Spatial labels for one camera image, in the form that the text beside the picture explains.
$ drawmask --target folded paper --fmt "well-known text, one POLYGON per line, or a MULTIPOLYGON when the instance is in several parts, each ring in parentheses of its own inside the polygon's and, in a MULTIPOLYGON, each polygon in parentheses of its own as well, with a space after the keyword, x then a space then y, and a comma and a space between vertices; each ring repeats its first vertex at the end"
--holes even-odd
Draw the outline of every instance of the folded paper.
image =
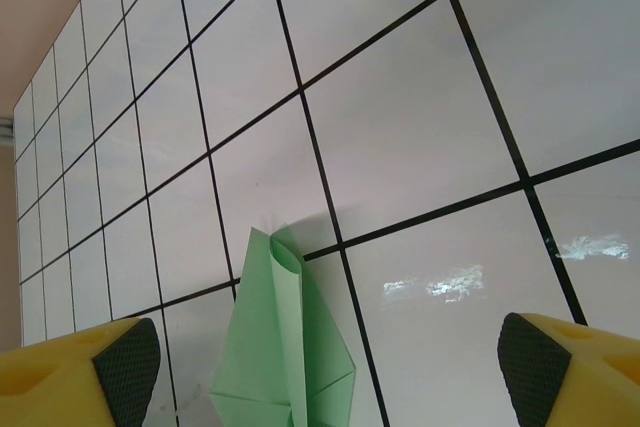
POLYGON ((251 231, 211 398, 225 427, 347 427, 355 366, 284 237, 251 231))

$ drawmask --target textured black pad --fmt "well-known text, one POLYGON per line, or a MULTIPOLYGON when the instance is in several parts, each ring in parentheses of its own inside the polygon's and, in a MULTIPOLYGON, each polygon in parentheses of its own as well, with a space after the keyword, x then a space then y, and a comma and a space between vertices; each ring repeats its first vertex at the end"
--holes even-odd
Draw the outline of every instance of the textured black pad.
POLYGON ((160 367, 153 321, 141 319, 92 361, 116 427, 140 427, 160 367))
POLYGON ((571 353, 524 317, 502 324, 498 360, 521 427, 544 427, 562 388, 571 353))

